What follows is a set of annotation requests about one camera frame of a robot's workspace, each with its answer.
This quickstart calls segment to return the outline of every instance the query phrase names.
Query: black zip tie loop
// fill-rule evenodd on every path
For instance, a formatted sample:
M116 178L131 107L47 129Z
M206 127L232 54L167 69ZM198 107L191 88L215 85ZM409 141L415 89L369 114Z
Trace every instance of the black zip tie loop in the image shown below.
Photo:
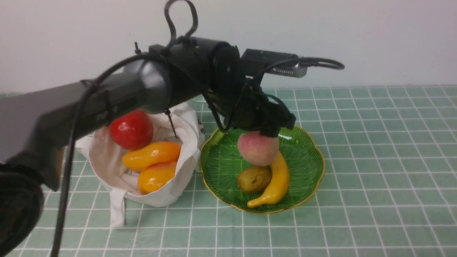
M89 85L90 85L90 87L94 87L95 88L95 93L99 93L97 91L100 89L100 87L94 81L92 81L92 80L80 80L80 82L86 88L88 88ZM109 99L109 91L104 91L103 98L105 99L106 111L108 112L108 114L106 116L106 119L108 120L107 126L109 126L112 123L112 117L113 117L111 103L110 103L110 99Z
M112 119L113 111L111 108L111 103L110 103L110 98L109 98L110 92L108 90L106 90L103 95L105 96L106 110L108 111L108 115L106 116L106 119L108 120L107 126L109 126L113 122L113 119Z
M168 119L170 120L171 128L173 129L173 133L175 133L175 138L178 138L178 136L176 135L175 126L173 125L173 120L171 120L171 113L170 113L170 110L169 110L169 109L166 109L166 110L165 110L165 114L168 116Z

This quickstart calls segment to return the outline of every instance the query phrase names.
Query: black arm segment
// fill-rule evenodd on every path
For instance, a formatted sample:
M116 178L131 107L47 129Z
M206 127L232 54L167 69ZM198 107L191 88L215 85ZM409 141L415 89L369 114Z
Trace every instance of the black arm segment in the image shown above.
M170 107L169 83L161 64L145 61L111 75L85 105L77 138L107 125L109 118L116 119L139 107L149 113L163 112ZM0 101L0 163L37 172L35 177L57 190L56 158L68 143L74 110L86 87L76 82Z

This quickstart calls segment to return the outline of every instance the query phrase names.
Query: black cable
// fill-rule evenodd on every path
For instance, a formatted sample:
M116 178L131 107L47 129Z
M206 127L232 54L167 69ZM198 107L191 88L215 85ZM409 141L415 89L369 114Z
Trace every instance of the black cable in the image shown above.
M167 20L168 27L170 28L170 42L168 42L168 45L166 46L166 49L170 49L176 42L176 28L175 25L173 24L173 21L170 18L170 7L172 4L177 2L179 0L170 0L165 4L165 19ZM197 16L197 10L192 2L189 0L183 0L186 1L187 4L189 5L191 9L191 14L192 14L192 27L190 30L184 35L185 38L189 38L195 31L197 31L198 27L198 16Z
M73 125L70 131L70 139L69 139L69 151L67 154L67 159L64 168L64 177L62 179L62 190L60 196L60 203L59 203L59 210L57 216L57 224L56 230L54 234L54 242L53 248L51 250L51 257L57 257L58 252L60 250L60 244L62 242L62 234L64 232L64 220L65 220L65 212L67 209L67 202L68 202L68 191L70 186L70 178L71 178L71 168L73 164L73 154L74 154L74 145L76 143L76 130L78 128L78 122L82 115L84 105L86 104L89 97L95 93L97 87L93 84L88 89L85 90L84 94L82 95L78 106L76 107L76 111L74 114Z
M188 77L189 80L192 82L192 84L194 84L195 86L198 86L201 89L201 91L206 96L206 101L207 102L209 101L209 104L212 106L212 109L215 109L213 103L209 99L208 95L205 93L204 88L202 86L200 86L201 83L199 83L187 70L182 68L180 65L174 63L173 61L171 61L168 58L165 58L161 55L137 54L137 55L126 58L126 59L114 64L112 67L110 67L105 72L103 72L100 76L98 76L94 81L82 80L81 82L86 86L87 89L84 92L84 94L82 95L82 97L80 98L80 101L78 102L78 105L76 107L76 111L74 114L73 125L72 125L71 131L70 131L69 147L68 147L69 151L67 154L66 163L65 163L65 167L64 167L64 175L62 178L62 189L61 189L59 210L58 210L58 216L57 216L56 230L55 230L55 234L54 234L53 248L51 250L51 257L58 256L60 244L62 242L65 213L66 213L66 208L67 208L67 203L68 203L68 192L69 192L69 184L70 184L70 178L71 178L71 168L72 168L72 164L73 164L74 146L76 143L76 130L78 128L78 121L84 110L84 105L86 104L89 97L92 94L94 94L95 92L97 92L99 85L101 85L106 78L108 78L111 74L113 74L118 69L122 68L123 66L125 66L129 63L132 63L134 61L138 61L138 60L165 62L166 64L173 66L174 68L177 69L177 71L181 72L183 75Z

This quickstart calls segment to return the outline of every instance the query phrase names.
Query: green tablecloth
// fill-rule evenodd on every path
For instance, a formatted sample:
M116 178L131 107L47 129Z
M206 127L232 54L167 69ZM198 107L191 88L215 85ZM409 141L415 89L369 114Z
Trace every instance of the green tablecloth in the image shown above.
M128 200L126 227L110 229L109 195L78 154L61 256L457 256L457 87L269 93L326 157L311 200L278 214L243 213L213 197L196 174L167 208ZM205 104L192 105L208 138L213 117ZM59 193L45 197L39 224L9 256L48 256Z

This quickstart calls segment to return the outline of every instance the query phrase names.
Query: red apple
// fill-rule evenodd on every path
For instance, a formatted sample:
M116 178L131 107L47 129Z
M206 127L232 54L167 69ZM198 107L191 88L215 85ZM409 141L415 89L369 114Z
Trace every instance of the red apple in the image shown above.
M120 147L135 150L151 143L154 127L145 112L135 110L113 121L110 134Z

